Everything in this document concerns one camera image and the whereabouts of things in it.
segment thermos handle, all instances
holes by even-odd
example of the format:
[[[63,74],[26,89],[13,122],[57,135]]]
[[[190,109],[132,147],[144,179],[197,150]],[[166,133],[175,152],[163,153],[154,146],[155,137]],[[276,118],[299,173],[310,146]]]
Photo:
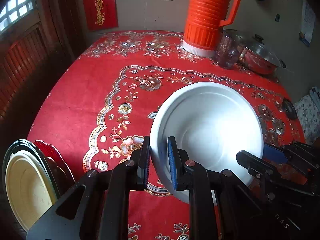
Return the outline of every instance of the thermos handle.
[[[240,0],[233,0],[233,5],[232,5],[231,11],[230,11],[230,15],[229,15],[228,19],[227,20],[221,20],[220,24],[219,24],[219,27],[222,27],[222,26],[229,25],[229,24],[233,23],[233,21],[234,21],[234,19],[236,17],[236,13],[238,11],[239,5],[240,5]]]

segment floral cloth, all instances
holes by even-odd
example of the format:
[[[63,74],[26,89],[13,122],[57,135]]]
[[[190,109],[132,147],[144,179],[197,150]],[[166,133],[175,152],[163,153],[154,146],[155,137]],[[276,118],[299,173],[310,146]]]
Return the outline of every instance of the floral cloth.
[[[312,145],[320,137],[320,112],[309,95],[294,104],[306,143]]]
[[[192,55],[181,47],[182,38],[172,32],[107,33],[52,89],[28,139],[55,145],[76,179],[90,169],[111,170],[142,147],[173,92],[196,82],[216,82],[252,105],[266,142],[304,142],[299,121],[290,121],[281,110],[288,98],[282,86],[244,67],[225,70]],[[147,189],[130,192],[128,240],[186,240],[188,223],[189,206],[166,190],[151,163]]]

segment screw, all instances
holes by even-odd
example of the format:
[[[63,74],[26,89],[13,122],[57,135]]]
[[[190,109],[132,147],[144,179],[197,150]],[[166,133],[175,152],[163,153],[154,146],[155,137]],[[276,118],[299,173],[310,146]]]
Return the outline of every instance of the screw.
[[[274,193],[270,192],[270,193],[267,195],[267,197],[268,197],[269,200],[274,200],[275,197],[276,197],[276,195],[275,195]]]
[[[98,174],[98,171],[97,170],[89,170],[88,172],[87,172],[87,176],[88,177],[94,177],[94,176],[96,176]]]
[[[232,176],[232,171],[231,170],[223,170],[222,173],[226,177],[231,177]]]
[[[131,167],[134,165],[134,161],[133,160],[127,160],[125,163],[124,163],[125,166],[127,167]]]
[[[194,166],[196,163],[193,161],[193,160],[187,160],[186,161],[186,165],[188,166],[188,167],[192,167],[192,166]]]

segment orange thermos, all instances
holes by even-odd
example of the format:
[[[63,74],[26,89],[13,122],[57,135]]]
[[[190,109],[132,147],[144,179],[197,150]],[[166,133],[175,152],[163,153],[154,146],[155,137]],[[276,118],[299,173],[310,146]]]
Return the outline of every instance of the orange thermos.
[[[240,0],[190,0],[183,48],[201,57],[213,57],[221,38],[221,28],[233,23]]]

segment window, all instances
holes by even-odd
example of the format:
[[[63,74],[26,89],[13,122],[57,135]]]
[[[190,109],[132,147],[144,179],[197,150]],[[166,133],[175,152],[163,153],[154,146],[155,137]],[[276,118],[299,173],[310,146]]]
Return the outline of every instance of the window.
[[[27,15],[34,6],[35,0],[9,0],[0,13],[0,34]]]

